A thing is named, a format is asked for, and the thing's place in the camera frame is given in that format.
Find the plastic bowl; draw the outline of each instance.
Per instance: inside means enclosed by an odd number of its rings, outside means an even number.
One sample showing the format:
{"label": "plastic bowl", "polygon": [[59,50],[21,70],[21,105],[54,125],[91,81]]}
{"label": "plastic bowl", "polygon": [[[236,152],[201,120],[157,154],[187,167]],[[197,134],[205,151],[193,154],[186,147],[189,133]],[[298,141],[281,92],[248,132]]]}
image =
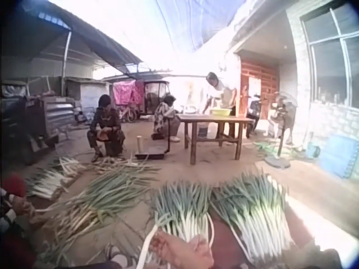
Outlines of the plastic bowl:
{"label": "plastic bowl", "polygon": [[211,109],[212,115],[216,116],[229,116],[231,109],[227,108],[213,108]]}

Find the window frame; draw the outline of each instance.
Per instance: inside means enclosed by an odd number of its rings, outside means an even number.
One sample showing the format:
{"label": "window frame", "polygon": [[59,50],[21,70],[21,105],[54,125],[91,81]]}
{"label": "window frame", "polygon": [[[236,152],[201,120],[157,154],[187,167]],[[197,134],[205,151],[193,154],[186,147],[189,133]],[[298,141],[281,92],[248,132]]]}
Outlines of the window frame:
{"label": "window frame", "polygon": [[[339,40],[340,46],[342,48],[344,66],[345,66],[345,70],[346,70],[347,98],[345,100],[344,105],[349,108],[359,109],[359,108],[355,108],[352,106],[353,105],[352,73],[351,73],[351,63],[350,63],[350,58],[349,58],[349,54],[348,54],[348,48],[347,48],[347,44],[346,44],[347,39],[359,37],[359,30],[351,32],[351,33],[347,33],[347,34],[342,34],[340,27],[339,27],[337,17],[334,13],[334,9],[341,7],[346,3],[348,3],[348,1],[346,1],[346,0],[335,0],[335,1],[329,2],[323,6],[301,16],[300,20],[301,20],[302,28],[305,33],[308,57],[309,57],[309,61],[310,61],[311,101],[318,100],[317,70],[316,70],[316,62],[315,62],[316,59],[315,59],[314,45],[331,42],[333,40]],[[332,19],[335,24],[335,27],[337,28],[338,35],[331,36],[331,37],[325,38],[325,39],[316,40],[316,41],[309,41],[305,22],[312,20],[313,18],[319,17],[326,13],[331,14]]]}

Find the hair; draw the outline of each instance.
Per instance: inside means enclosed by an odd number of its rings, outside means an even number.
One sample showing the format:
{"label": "hair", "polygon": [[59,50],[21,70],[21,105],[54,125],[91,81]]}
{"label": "hair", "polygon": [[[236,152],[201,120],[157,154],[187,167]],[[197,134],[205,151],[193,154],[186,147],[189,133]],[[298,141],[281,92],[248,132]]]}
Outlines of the hair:
{"label": "hair", "polygon": [[218,81],[218,77],[215,73],[213,72],[209,72],[208,75],[206,76],[206,80],[209,81],[209,80],[216,80]]}
{"label": "hair", "polygon": [[174,101],[176,101],[176,98],[171,94],[168,94],[163,98],[163,102],[170,106],[173,105]]}
{"label": "hair", "polygon": [[111,97],[108,94],[101,95],[99,99],[99,108],[105,108],[111,104]]}

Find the concrete floor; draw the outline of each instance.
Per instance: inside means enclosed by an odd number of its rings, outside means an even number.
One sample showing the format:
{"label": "concrete floor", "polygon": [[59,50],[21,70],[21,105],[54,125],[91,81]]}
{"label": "concrete floor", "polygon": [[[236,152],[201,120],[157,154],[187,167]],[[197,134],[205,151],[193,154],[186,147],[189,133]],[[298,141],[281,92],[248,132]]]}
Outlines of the concrete floor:
{"label": "concrete floor", "polygon": [[[152,122],[138,122],[124,124],[126,135],[125,157],[130,157],[136,151],[136,136],[142,135],[144,145],[154,145],[150,140]],[[215,135],[215,125],[210,125],[209,136]],[[166,180],[189,179],[210,184],[217,184],[230,180],[239,175],[241,171],[251,169],[254,166],[263,168],[266,173],[279,183],[289,187],[290,195],[319,215],[328,219],[336,226],[359,238],[359,184],[345,182],[321,171],[315,164],[294,160],[287,170],[278,170],[266,165],[262,161],[256,149],[252,146],[252,140],[243,139],[242,155],[239,161],[234,160],[235,146],[223,145],[219,148],[216,143],[200,143],[197,146],[197,164],[190,165],[190,152],[183,147],[183,126],[179,135],[182,141],[172,143],[171,151],[165,160],[153,161],[154,166],[161,168],[158,174],[160,182]],[[261,140],[260,136],[252,138]],[[75,156],[78,160],[89,162],[93,156],[86,140],[86,130],[72,131],[70,140],[59,144],[57,151],[60,154]],[[43,166],[50,157],[44,158],[36,166]],[[23,174],[29,176],[33,167],[23,170]],[[93,174],[84,174],[70,187],[69,196],[81,192],[86,185],[95,178]],[[144,234],[145,223],[149,218],[148,207],[140,203],[129,211],[124,217],[126,222]],[[140,244],[140,240],[124,227],[122,223],[114,223],[102,230],[98,230],[81,238],[70,250],[69,257],[76,265],[84,264],[94,254],[98,253],[109,241],[115,238],[123,242],[124,236],[130,238],[134,244]]]}

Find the wooden table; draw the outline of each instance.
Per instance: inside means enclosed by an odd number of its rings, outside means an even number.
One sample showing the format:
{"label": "wooden table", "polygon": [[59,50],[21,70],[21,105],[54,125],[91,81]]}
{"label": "wooden table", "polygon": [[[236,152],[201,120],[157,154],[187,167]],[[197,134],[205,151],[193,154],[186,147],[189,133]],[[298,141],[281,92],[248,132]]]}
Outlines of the wooden table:
{"label": "wooden table", "polygon": [[[178,119],[185,123],[185,149],[188,148],[188,144],[191,144],[191,161],[192,165],[196,164],[196,148],[197,142],[218,142],[218,145],[222,147],[223,142],[233,142],[237,144],[235,160],[239,160],[241,157],[242,148],[242,136],[243,127],[245,124],[252,123],[252,119],[244,117],[237,118],[235,116],[216,116],[216,115],[202,115],[202,114],[178,114]],[[198,122],[215,122],[218,123],[219,138],[198,138],[197,137],[197,124]],[[188,135],[188,124],[192,123],[192,136]],[[238,137],[233,138],[224,134],[224,125],[226,123],[239,123]]]}

